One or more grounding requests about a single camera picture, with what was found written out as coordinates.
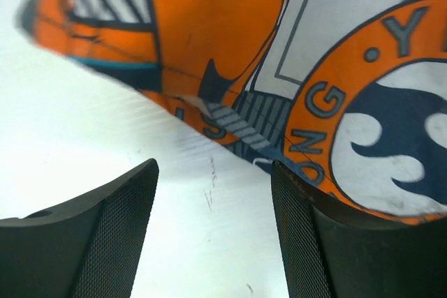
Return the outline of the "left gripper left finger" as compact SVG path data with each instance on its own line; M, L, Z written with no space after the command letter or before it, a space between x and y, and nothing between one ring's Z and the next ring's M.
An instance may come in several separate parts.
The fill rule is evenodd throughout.
M1 220L1 296L130 297L158 177L151 158L71 200Z

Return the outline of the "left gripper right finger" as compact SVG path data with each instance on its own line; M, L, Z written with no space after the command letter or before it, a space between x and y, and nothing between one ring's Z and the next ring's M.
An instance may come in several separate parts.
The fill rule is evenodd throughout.
M445 297L446 220L407 225L355 209L272 166L290 297Z

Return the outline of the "patterned blue orange shorts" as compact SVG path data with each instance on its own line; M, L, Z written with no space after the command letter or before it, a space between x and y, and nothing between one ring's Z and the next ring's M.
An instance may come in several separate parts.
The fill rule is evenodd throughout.
M17 22L265 172L446 217L446 0L24 0Z

